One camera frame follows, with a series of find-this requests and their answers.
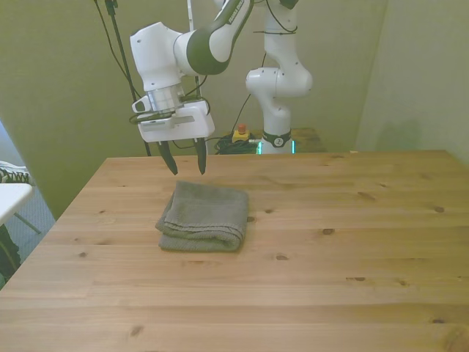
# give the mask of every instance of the wall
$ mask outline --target wall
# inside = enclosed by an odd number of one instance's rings
[[[356,147],[469,162],[469,1],[390,0]]]
[[[158,19],[186,30],[185,8],[185,0],[119,1],[126,47],[130,33]],[[0,1],[0,32],[0,118],[57,217],[105,158],[146,155],[128,123],[128,85],[92,0]],[[128,58],[133,67],[129,50]]]
[[[137,87],[128,36],[157,21],[186,31],[186,4],[119,0],[118,21]],[[304,0],[298,5],[298,51],[316,86],[311,97],[289,100],[293,123],[317,128],[329,150],[348,150],[355,141],[386,4]],[[212,0],[193,5],[198,26],[215,17]],[[262,29],[257,9],[232,66],[210,77],[204,88],[217,133],[231,130],[246,97],[246,74],[260,66],[263,36],[252,31]],[[0,117],[57,217],[105,158],[144,155],[138,131],[128,124],[128,86],[92,0],[0,1],[0,32]],[[242,121],[262,126],[254,99]]]
[[[193,1],[196,25],[216,14],[212,1]],[[298,3],[298,54],[313,73],[314,88],[306,98],[285,100],[292,109],[293,127],[314,127],[330,151],[353,148],[383,25],[387,0],[302,0]],[[228,70],[209,77],[204,94],[213,101],[217,133],[230,131],[248,93],[245,77],[261,65],[264,8],[254,8],[241,34]],[[266,61],[266,66],[275,65]],[[246,106],[242,122],[262,128],[255,99]]]

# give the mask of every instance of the black cable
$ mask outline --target black cable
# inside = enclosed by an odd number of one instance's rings
[[[188,95],[191,95],[192,93],[194,93],[198,88],[202,87],[204,85],[204,83],[207,81],[207,78],[208,76],[205,76],[204,80],[202,81],[202,83],[200,83],[199,85],[197,85],[197,87],[195,87],[194,89],[192,89],[188,94],[185,95],[185,97],[187,97]]]
[[[249,139],[255,139],[253,134],[249,135]],[[237,141],[233,143],[232,135],[220,138],[215,144],[216,155],[228,155],[228,154],[251,154],[255,152],[258,145],[249,143],[249,141]]]
[[[192,149],[192,148],[195,148],[196,146],[195,145],[191,145],[189,147],[180,147],[179,145],[177,145],[177,143],[175,141],[173,141],[173,144],[176,146],[177,149],[181,149],[181,150],[184,150],[184,149]]]
[[[253,33],[263,33],[263,34],[273,34],[273,35],[289,35],[289,34],[296,34],[296,32],[293,33],[274,33],[274,32],[266,32],[266,31],[255,31]]]
[[[106,38],[108,39],[108,44],[109,44],[109,48],[111,49],[111,54],[112,54],[114,60],[116,61],[117,66],[119,66],[119,68],[120,68],[122,74],[124,75],[125,79],[127,79],[129,84],[131,84],[131,80],[128,78],[127,74],[124,71],[124,68],[122,67],[119,60],[117,59],[116,53],[114,52],[114,48],[112,47],[112,42],[111,42],[111,37],[109,35],[108,27],[106,25],[106,22],[104,21],[103,13],[101,12],[100,5],[97,3],[97,0],[95,0],[95,5],[96,5],[96,8],[97,8],[97,12],[100,15],[101,23],[103,24],[104,32],[106,33]],[[141,98],[141,95],[139,94],[139,92],[137,91],[137,89],[133,85],[132,85],[132,89],[135,92],[135,94],[137,94],[138,97]]]
[[[293,30],[290,30],[290,29],[285,28],[285,26],[284,26],[283,24],[281,24],[281,22],[278,20],[278,18],[276,17],[276,15],[273,13],[272,7],[270,7],[270,4],[269,4],[269,0],[265,0],[265,3],[267,4],[267,7],[269,8],[270,14],[272,15],[273,19],[277,21],[277,23],[279,24],[279,26],[280,26],[284,31],[286,31],[287,33],[295,34],[296,31],[298,30],[298,26],[296,26],[295,29],[293,29]]]
[[[264,67],[266,58],[267,58],[267,53],[264,54],[264,59],[262,59],[262,65],[261,65],[261,67]],[[246,98],[246,100],[245,100],[243,106],[241,107],[240,113],[238,114],[237,119],[236,119],[236,122],[235,122],[234,125],[233,125],[232,135],[233,135],[233,132],[235,132],[236,125],[237,125],[238,121],[240,120],[241,114],[243,113],[243,110],[244,110],[246,104],[248,103],[249,99],[251,98],[251,96],[252,96],[251,94],[248,95],[248,97]]]
[[[243,113],[243,110],[244,110],[246,104],[248,103],[249,99],[251,98],[251,96],[252,96],[252,94],[248,95],[248,97],[246,98],[243,106],[241,107],[240,113],[238,114],[237,119],[234,122],[231,135],[233,135],[233,133],[235,132],[236,125],[237,125],[238,121],[240,120],[241,114]]]

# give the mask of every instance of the wood grain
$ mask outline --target wood grain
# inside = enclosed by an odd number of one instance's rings
[[[469,351],[469,172],[445,152],[108,159],[0,292],[2,352]],[[158,248],[177,180],[250,194],[234,254]]]

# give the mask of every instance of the cable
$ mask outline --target cable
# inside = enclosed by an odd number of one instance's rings
[[[263,34],[273,34],[273,35],[288,35],[288,34],[296,34],[296,32],[293,33],[274,33],[274,32],[266,32],[266,31],[255,31],[253,33],[263,33]]]
[[[191,102],[203,100],[207,104],[207,115],[212,111],[212,106],[210,106],[210,102],[208,101],[208,99],[204,97],[196,97],[196,96],[188,97],[186,95],[180,98],[180,100],[181,100],[181,103],[191,103]]]
[[[207,81],[207,78],[208,76],[205,76],[204,80],[202,81],[202,83],[200,83],[199,85],[197,85],[197,87],[195,87],[194,89],[192,89],[188,94],[185,95],[185,97],[187,97],[188,95],[191,95],[192,93],[194,93],[198,88],[202,87],[204,85],[204,83]]]
[[[237,125],[238,121],[240,120],[241,114],[243,113],[243,110],[244,110],[246,104],[248,103],[249,99],[251,98],[251,96],[252,96],[252,94],[248,95],[248,97],[246,98],[243,106],[241,107],[240,113],[238,114],[237,119],[234,122],[231,135],[235,132],[236,125]]]
[[[249,139],[255,139],[253,134],[250,134]],[[215,144],[216,155],[228,155],[228,154],[251,154],[257,149],[257,144],[249,143],[249,141],[237,141],[232,142],[232,135],[220,138]]]
[[[264,59],[262,59],[262,65],[261,65],[261,67],[264,67],[266,58],[267,58],[267,53],[264,54]],[[234,125],[233,125],[232,134],[233,134],[233,132],[235,132],[236,125],[237,125],[238,121],[240,120],[241,114],[243,113],[243,110],[244,110],[246,104],[248,103],[249,99],[251,98],[251,96],[252,96],[252,94],[248,95],[248,97],[247,97],[247,99],[245,100],[243,106],[241,107],[240,113],[238,114],[237,119],[236,119],[236,122],[235,122]]]
[[[270,7],[270,4],[269,4],[269,0],[265,0],[265,3],[267,4],[267,7],[269,8],[270,14],[272,15],[273,19],[277,21],[277,23],[279,24],[279,26],[280,26],[284,31],[286,31],[287,33],[295,34],[296,31],[298,30],[298,26],[296,26],[295,29],[293,29],[293,30],[290,30],[290,29],[285,28],[285,26],[284,26],[283,24],[281,24],[281,22],[278,20],[278,18],[276,17],[276,15],[273,13],[272,7]]]
[[[114,48],[112,47],[111,37],[109,36],[108,27],[106,25],[106,22],[104,21],[103,13],[101,12],[100,5],[97,3],[97,0],[95,0],[95,5],[96,5],[97,12],[100,15],[101,23],[103,24],[104,32],[106,33],[106,38],[108,39],[108,44],[109,44],[109,48],[111,49],[111,54],[112,54],[114,60],[116,61],[117,66],[119,66],[119,68],[120,68],[122,74],[124,75],[125,79],[127,79],[129,84],[131,84],[130,79],[128,78],[127,74],[125,73],[124,68],[120,64],[119,60],[117,59],[116,53],[114,52]],[[137,91],[137,89],[133,85],[132,85],[132,89],[135,92],[135,94],[137,94],[138,97],[141,98],[141,95],[139,94],[139,92]]]
[[[192,149],[192,148],[195,148],[196,146],[195,145],[191,145],[189,147],[180,147],[179,145],[177,145],[177,143],[175,141],[173,141],[173,144],[176,146],[177,149],[181,149],[181,150],[184,150],[184,149]]]

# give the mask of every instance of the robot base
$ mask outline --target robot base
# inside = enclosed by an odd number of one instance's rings
[[[257,154],[296,154],[296,142],[289,140],[283,147],[275,148],[264,139],[259,143]]]

